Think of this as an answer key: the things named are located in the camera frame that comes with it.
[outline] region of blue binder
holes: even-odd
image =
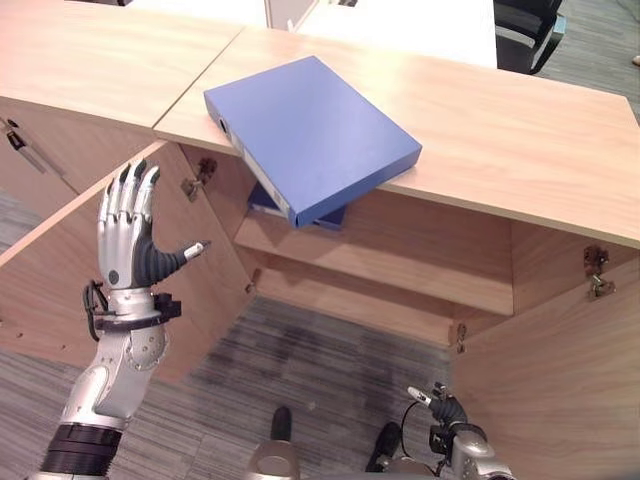
[[[273,199],[269,196],[260,182],[256,183],[255,187],[253,187],[253,190],[249,195],[248,203],[249,207],[253,210],[258,210],[270,215],[277,215],[279,217],[285,216],[285,214],[280,211],[278,205],[276,205],[276,202],[273,201]],[[339,209],[334,210],[333,212],[328,213],[327,215],[320,217],[317,220],[314,220],[312,223],[329,230],[341,230],[346,209],[346,206],[340,207]]]
[[[316,57],[204,97],[213,120],[294,227],[408,169],[422,149]]]

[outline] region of gray carpet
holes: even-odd
[[[567,32],[538,76],[624,95],[640,121],[640,0],[564,0],[560,13]]]
[[[37,467],[78,373],[0,351],[0,478]],[[436,380],[448,380],[443,350],[258,300],[182,387],[151,386],[111,478],[239,479],[283,404],[303,473],[362,471],[379,429],[409,404],[406,387]],[[426,409],[411,413],[416,455],[428,420]]]

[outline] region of robot finger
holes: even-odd
[[[109,193],[113,187],[113,180],[107,185],[102,193],[102,202],[100,202],[100,210],[98,210],[98,224],[104,225],[107,223],[107,208],[109,207]]]
[[[133,207],[133,215],[141,215],[147,222],[151,222],[151,201],[153,199],[153,189],[160,178],[160,168],[153,167],[140,182],[138,196]]]
[[[122,192],[120,193],[120,208],[118,214],[126,219],[127,222],[131,222],[133,216],[133,204],[138,194],[138,185],[140,185],[140,178],[147,168],[147,161],[141,158],[129,169],[127,178],[122,185]]]
[[[128,163],[120,170],[118,176],[111,183],[111,192],[109,193],[109,205],[107,207],[107,221],[115,220],[120,209],[120,195],[122,194],[122,185],[124,184],[131,165]]]

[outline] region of wooden shelf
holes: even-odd
[[[450,302],[282,257],[263,263],[256,278],[259,295],[413,340],[449,345]]]
[[[513,314],[509,220],[375,191],[341,232],[249,212],[238,245],[500,315]]]

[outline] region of wooden desk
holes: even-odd
[[[132,0],[127,8],[267,27],[265,0]]]
[[[497,68],[492,0],[318,4],[298,33]]]
[[[150,129],[241,25],[82,2],[0,2],[0,98]]]
[[[233,153],[202,92],[307,55],[423,144],[382,189],[640,247],[640,135],[627,100],[609,93],[247,28],[154,130]]]
[[[46,218],[153,141],[151,128],[241,25],[47,0],[0,2],[0,188]]]

